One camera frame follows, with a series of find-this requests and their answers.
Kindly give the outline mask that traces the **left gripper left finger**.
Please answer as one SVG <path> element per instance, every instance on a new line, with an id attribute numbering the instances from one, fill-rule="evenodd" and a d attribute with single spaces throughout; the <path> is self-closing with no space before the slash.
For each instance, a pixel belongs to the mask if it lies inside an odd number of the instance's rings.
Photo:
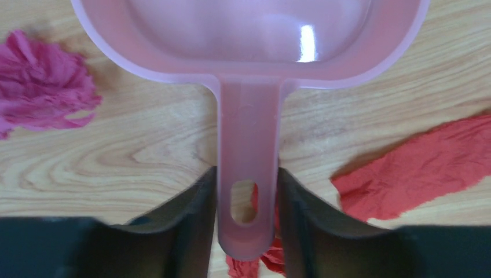
<path id="1" fill-rule="evenodd" d="M 217 170 L 126 224 L 2 217 L 2 277 L 206 277 Z"/>

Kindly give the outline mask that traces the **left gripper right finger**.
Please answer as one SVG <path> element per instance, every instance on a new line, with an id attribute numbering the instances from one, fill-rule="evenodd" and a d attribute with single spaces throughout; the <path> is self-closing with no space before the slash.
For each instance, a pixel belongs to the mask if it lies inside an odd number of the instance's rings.
<path id="1" fill-rule="evenodd" d="M 278 171 L 288 277 L 489 277 L 489 226 L 402 226 L 359 221 Z"/>

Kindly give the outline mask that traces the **red rectangular paper scrap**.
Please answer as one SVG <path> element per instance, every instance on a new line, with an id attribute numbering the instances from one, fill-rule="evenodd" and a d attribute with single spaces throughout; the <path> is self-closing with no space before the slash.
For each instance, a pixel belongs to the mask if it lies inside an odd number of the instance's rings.
<path id="1" fill-rule="evenodd" d="M 362 221 L 390 220 L 490 176 L 490 115 L 442 124 L 332 179 L 341 209 Z"/>

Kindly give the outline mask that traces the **pink plastic dustpan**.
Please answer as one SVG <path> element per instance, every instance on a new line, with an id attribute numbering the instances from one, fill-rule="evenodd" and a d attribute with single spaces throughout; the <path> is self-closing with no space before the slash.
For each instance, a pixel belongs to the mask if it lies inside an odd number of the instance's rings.
<path id="1" fill-rule="evenodd" d="M 115 64 L 164 83 L 199 83 L 218 105 L 218 239 L 252 260 L 274 234 L 284 99 L 340 89 L 391 67 L 429 1 L 73 1 Z"/>

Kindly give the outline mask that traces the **magenta paper scrap bottom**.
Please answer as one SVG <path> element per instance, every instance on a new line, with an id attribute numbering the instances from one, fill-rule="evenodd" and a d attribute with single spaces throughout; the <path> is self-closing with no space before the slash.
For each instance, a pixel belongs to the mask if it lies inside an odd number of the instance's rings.
<path id="1" fill-rule="evenodd" d="M 1 43 L 2 140 L 17 127 L 84 127 L 101 102 L 82 55 L 30 39 L 22 30 L 10 32 Z"/>

